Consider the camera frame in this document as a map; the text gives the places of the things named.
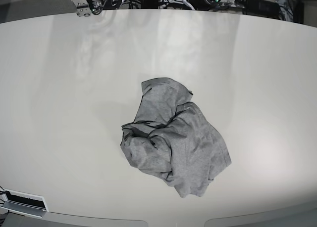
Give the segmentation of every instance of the vent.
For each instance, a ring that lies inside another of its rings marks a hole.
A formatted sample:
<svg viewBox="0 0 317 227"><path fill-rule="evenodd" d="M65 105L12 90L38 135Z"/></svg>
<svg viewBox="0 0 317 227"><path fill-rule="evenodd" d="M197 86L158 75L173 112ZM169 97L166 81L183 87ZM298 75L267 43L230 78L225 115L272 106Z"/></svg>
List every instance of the vent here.
<svg viewBox="0 0 317 227"><path fill-rule="evenodd" d="M5 204L2 208L14 213L41 218L49 211L42 196L5 189L3 199Z"/></svg>

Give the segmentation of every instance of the metal mount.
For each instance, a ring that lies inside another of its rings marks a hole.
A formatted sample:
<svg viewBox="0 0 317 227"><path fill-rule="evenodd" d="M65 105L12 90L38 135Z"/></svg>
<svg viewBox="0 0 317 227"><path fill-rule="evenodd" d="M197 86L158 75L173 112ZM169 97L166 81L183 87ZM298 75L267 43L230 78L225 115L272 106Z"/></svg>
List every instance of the metal mount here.
<svg viewBox="0 0 317 227"><path fill-rule="evenodd" d="M76 6L77 15L79 17L88 17L92 14L87 0L71 0Z"/></svg>

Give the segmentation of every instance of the crumpled gray t-shirt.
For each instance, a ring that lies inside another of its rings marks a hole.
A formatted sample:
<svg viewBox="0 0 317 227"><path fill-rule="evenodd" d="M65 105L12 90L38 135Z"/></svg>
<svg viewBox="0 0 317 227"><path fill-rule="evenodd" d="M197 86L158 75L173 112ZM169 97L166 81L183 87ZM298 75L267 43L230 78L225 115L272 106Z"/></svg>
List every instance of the crumpled gray t-shirt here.
<svg viewBox="0 0 317 227"><path fill-rule="evenodd" d="M202 196L231 163L223 138L182 84L156 78L143 82L142 91L134 122L122 126L123 153L132 167L163 179L181 197Z"/></svg>

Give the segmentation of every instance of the white tabletop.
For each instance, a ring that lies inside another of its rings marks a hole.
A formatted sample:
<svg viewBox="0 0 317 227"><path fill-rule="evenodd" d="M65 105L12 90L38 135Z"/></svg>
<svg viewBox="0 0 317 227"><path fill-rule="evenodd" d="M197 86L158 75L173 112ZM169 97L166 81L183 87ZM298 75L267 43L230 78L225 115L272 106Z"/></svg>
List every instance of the white tabletop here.
<svg viewBox="0 0 317 227"><path fill-rule="evenodd" d="M185 10L63 14L0 24L0 185L52 212L203 227L317 194L317 29ZM130 167L121 125L141 82L194 93L232 164L203 197Z"/></svg>

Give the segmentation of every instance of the black slot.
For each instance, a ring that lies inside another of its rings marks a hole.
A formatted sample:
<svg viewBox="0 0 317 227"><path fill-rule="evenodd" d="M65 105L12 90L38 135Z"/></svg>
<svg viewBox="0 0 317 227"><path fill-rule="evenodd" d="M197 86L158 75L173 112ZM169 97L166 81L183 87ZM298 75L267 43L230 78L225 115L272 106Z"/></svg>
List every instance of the black slot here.
<svg viewBox="0 0 317 227"><path fill-rule="evenodd" d="M280 6L267 0L247 0L245 8L248 12L268 17L278 17Z"/></svg>
<svg viewBox="0 0 317 227"><path fill-rule="evenodd" d="M29 206L45 209L45 205L43 201L38 201L38 200L26 198L26 197L12 195L9 191L6 191L5 194L8 201L12 201L17 204L24 204L24 205L29 205Z"/></svg>
<svg viewBox="0 0 317 227"><path fill-rule="evenodd" d="M304 8L305 5L303 2L298 1L295 3L294 6L294 17L293 17L293 22L294 23L300 23L300 24L304 24Z"/></svg>

